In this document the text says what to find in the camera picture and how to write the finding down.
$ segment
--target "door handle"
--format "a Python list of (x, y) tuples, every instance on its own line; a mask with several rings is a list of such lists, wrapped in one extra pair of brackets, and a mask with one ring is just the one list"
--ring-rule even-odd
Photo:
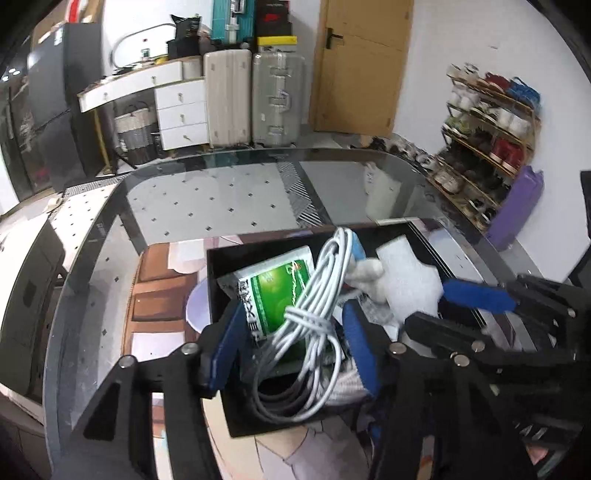
[(327, 28), (326, 29), (326, 49), (330, 50), (330, 48), (332, 47), (332, 39), (334, 38), (343, 38), (343, 35), (336, 35), (333, 33), (333, 29), (332, 28)]

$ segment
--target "yellow lid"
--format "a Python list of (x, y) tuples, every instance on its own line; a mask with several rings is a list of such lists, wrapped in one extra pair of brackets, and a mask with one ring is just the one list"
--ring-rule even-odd
[(297, 45), (297, 37), (281, 35), (278, 37), (259, 37), (259, 45)]

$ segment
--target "teal suitcase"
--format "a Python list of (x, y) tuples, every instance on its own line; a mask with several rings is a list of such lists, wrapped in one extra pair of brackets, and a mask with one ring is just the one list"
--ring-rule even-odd
[(212, 40), (225, 44), (248, 41), (254, 37), (254, 26), (255, 0), (213, 1)]

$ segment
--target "blue gripper pad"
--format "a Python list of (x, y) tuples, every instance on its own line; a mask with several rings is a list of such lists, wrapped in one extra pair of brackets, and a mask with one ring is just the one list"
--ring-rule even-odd
[(225, 329), (211, 356), (208, 387), (212, 391), (222, 390), (226, 386), (232, 364), (247, 342), (248, 327), (246, 323), (246, 310), (241, 301), (236, 303), (234, 309), (224, 312), (224, 315), (218, 322), (218, 324), (225, 323)]
[(500, 287), (457, 278), (451, 278), (443, 284), (443, 296), (457, 305), (491, 313), (513, 312), (517, 307), (517, 302)]
[(343, 331), (349, 342), (349, 349), (355, 359), (361, 383), (374, 398), (382, 387), (379, 364), (376, 356), (376, 345), (371, 342), (367, 327), (378, 327), (385, 334), (380, 325), (369, 324), (359, 302), (348, 300), (343, 305)]

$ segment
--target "cable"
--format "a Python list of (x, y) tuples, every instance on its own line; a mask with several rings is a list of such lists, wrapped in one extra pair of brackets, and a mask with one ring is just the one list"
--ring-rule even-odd
[[(273, 423), (304, 421), (329, 400), (342, 362), (340, 343), (330, 319), (343, 286), (352, 248), (353, 232), (338, 227), (320, 250), (316, 270), (295, 305), (285, 308), (285, 322), (262, 347), (252, 384), (252, 398), (255, 412), (264, 420)], [(276, 395), (260, 393), (259, 385), (267, 374), (289, 348), (301, 340), (306, 342), (306, 355), (294, 383)], [(335, 352), (329, 380), (322, 371), (327, 341)]]

